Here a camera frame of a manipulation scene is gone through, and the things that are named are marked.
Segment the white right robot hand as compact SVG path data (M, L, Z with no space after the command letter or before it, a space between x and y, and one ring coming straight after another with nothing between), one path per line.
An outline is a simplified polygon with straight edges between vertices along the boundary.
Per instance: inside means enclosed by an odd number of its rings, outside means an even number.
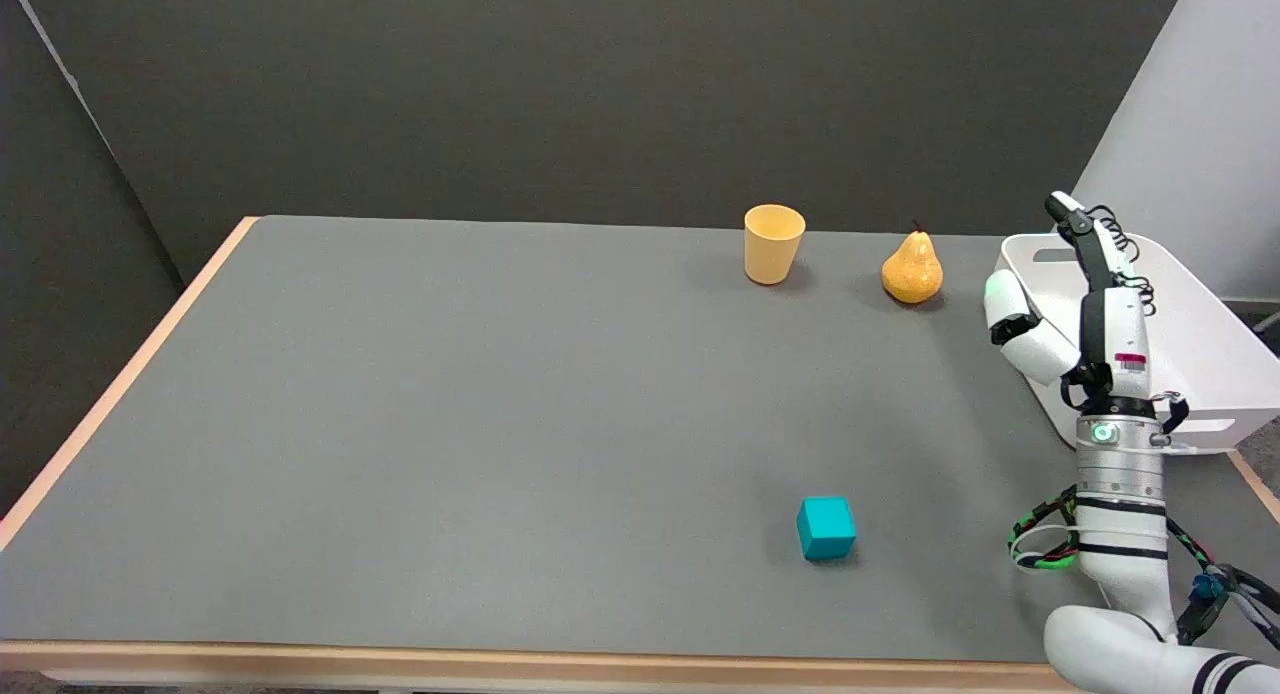
M1059 385L1064 405L1092 420L1085 426L1092 442L1117 444L1137 420L1149 420L1155 424L1149 447L1170 447L1189 406L1183 394L1151 389L1146 319L1155 311L1155 296L1149 280L1133 273L1115 234L1091 207L1055 191L1044 210L1085 280L1076 339L1069 341L1036 310L1018 275L1001 268L984 288L992 344L1027 380Z

